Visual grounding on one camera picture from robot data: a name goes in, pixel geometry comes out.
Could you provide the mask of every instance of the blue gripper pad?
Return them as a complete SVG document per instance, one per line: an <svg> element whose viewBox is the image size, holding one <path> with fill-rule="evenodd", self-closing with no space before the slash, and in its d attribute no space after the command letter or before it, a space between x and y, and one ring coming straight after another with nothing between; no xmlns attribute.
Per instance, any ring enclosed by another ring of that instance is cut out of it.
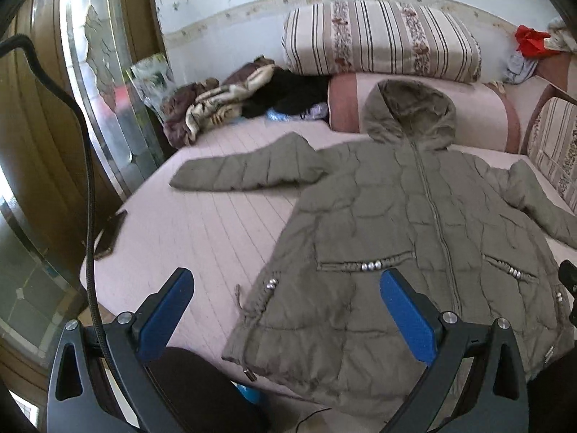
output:
<svg viewBox="0 0 577 433"><path fill-rule="evenodd" d="M194 278L181 269L178 279L160 300L140 331L137 354L146 363L160 358L194 295Z"/></svg>
<svg viewBox="0 0 577 433"><path fill-rule="evenodd" d="M411 298L403 291L394 275L385 270L381 276L381 298L391 313L413 356L433 364L437 357L435 333L420 314Z"/></svg>

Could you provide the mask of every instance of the bed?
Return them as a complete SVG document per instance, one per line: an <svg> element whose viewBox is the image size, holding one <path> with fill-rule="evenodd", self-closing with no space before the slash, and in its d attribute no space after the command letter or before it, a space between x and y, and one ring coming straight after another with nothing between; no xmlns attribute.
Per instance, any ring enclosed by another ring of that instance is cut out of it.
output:
<svg viewBox="0 0 577 433"><path fill-rule="evenodd" d="M241 367L223 361L220 353L237 319L234 287L247 292L299 198L299 189L232 193L183 193L168 185L189 159L243 153L265 146L289 131L298 132L312 147L324 148L367 138L337 133L325 122L244 121L209 132L194 147L181 149L154 173L122 207L128 217L112 255L96 262L99 302L114 314L135 311L160 289L177 267L194 274L195 293L169 345L189 349L213 363L232 380L247 383ZM527 156L453 145L482 157L491 166L508 169ZM533 165L547 196L562 209L568 206ZM547 238L560 263L577 263L577 251ZM254 384L266 392L297 397L263 377Z"/></svg>

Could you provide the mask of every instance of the jacket sleeve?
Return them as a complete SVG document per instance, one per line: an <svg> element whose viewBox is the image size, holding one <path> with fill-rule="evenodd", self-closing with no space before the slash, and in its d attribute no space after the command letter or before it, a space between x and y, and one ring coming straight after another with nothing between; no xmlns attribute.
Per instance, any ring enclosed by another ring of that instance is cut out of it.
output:
<svg viewBox="0 0 577 433"><path fill-rule="evenodd" d="M281 183L315 183L329 169L322 153L289 133L252 153L187 161L170 185L183 191L251 191Z"/></svg>
<svg viewBox="0 0 577 433"><path fill-rule="evenodd" d="M474 159L477 171L510 205L529 215L553 239L577 249L577 217L554 205L545 195L535 173L523 161L508 171Z"/></svg>

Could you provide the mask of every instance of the screw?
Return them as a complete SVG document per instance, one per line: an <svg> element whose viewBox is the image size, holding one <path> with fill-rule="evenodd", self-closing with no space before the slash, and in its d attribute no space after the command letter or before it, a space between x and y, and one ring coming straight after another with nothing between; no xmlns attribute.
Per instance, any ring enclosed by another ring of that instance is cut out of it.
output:
<svg viewBox="0 0 577 433"><path fill-rule="evenodd" d="M122 312L116 318L119 324L128 324L132 320L132 312Z"/></svg>
<svg viewBox="0 0 577 433"><path fill-rule="evenodd" d="M72 319L68 321L64 327L66 330L74 330L76 327L78 327L78 321L76 319Z"/></svg>
<svg viewBox="0 0 577 433"><path fill-rule="evenodd" d="M455 314L454 312L445 312L442 315L442 319L447 323L447 324L456 324L457 321L459 320L459 318L457 317L457 314Z"/></svg>
<svg viewBox="0 0 577 433"><path fill-rule="evenodd" d="M505 318L498 318L497 319L497 325L499 327L501 327L502 329L508 329L511 326L509 321Z"/></svg>

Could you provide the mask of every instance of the quilted jacket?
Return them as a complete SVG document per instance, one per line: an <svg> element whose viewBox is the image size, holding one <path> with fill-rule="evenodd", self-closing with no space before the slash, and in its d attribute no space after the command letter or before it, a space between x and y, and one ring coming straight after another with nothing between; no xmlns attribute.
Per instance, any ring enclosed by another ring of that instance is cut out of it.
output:
<svg viewBox="0 0 577 433"><path fill-rule="evenodd" d="M223 358L316 402L387 420L424 369L380 298L391 267L440 311L481 324L507 318L527 379L569 351L569 306L539 227L577 247L577 218L547 199L524 161L507 171L446 150L455 106L435 89L384 81L363 123L372 140L316 151L292 133L252 153L187 162L172 179L186 191L308 185Z"/></svg>

